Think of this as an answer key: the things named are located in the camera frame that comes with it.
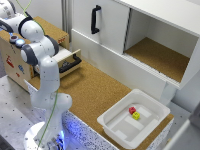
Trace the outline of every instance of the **white wall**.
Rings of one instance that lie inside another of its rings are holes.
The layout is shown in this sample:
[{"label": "white wall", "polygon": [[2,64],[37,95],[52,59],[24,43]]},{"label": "white wall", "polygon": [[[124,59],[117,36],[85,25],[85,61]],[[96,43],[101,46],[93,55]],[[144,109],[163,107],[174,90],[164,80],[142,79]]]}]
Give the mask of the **white wall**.
[{"label": "white wall", "polygon": [[178,90],[173,102],[192,112],[200,102],[200,71],[180,91]]},{"label": "white wall", "polygon": [[[23,13],[16,0],[11,0],[15,5],[16,11]],[[29,3],[29,0],[18,0],[23,7]],[[62,0],[32,0],[27,12],[32,16],[40,16],[51,24],[62,29]]]}]

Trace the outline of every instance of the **cabinet door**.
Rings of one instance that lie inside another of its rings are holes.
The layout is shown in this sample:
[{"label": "cabinet door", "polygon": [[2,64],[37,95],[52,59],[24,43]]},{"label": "cabinet door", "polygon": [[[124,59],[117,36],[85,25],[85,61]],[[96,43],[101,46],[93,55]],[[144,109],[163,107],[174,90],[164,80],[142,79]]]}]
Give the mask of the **cabinet door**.
[{"label": "cabinet door", "polygon": [[[91,33],[91,14],[96,5],[96,28],[100,32]],[[122,54],[128,24],[129,8],[113,0],[74,0],[73,29],[93,41]]]}]

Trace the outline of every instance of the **yellow object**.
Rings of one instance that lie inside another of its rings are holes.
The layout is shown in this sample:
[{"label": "yellow object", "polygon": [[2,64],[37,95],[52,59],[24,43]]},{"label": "yellow object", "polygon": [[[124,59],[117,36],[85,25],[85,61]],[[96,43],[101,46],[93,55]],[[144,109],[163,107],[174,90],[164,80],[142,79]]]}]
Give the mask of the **yellow object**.
[{"label": "yellow object", "polygon": [[138,120],[140,118],[140,114],[138,112],[134,112],[132,117],[135,119],[135,120]]}]

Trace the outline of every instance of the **black drawer handle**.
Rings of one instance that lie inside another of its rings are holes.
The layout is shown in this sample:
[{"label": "black drawer handle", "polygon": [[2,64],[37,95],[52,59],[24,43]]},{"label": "black drawer handle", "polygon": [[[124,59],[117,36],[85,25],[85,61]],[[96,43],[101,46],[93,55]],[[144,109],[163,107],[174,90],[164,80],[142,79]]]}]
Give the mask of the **black drawer handle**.
[{"label": "black drawer handle", "polygon": [[92,10],[92,24],[91,24],[92,34],[96,34],[100,31],[98,28],[96,28],[96,12],[98,10],[101,10],[101,7],[98,5],[96,5],[96,8]]},{"label": "black drawer handle", "polygon": [[68,71],[69,69],[73,68],[74,66],[80,64],[82,61],[79,57],[76,56],[76,54],[73,55],[73,58],[75,61],[73,63],[70,63],[69,65],[59,68],[59,73]]}]

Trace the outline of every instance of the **handle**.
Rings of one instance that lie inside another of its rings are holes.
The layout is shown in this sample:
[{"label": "handle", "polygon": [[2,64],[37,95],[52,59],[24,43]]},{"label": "handle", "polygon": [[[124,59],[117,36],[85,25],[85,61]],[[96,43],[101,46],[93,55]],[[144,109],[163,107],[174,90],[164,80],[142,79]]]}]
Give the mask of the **handle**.
[{"label": "handle", "polygon": [[59,73],[63,73],[65,71],[68,71],[69,69],[73,68],[74,66],[80,64],[81,61],[82,61],[79,57],[76,56],[76,54],[73,55],[73,58],[74,58],[75,61],[73,63],[70,63],[67,66],[59,68]]},{"label": "handle", "polygon": [[101,7],[98,5],[96,5],[96,8],[92,10],[92,24],[91,24],[92,34],[96,34],[100,31],[98,28],[96,28],[96,12],[98,10],[101,10]]}]

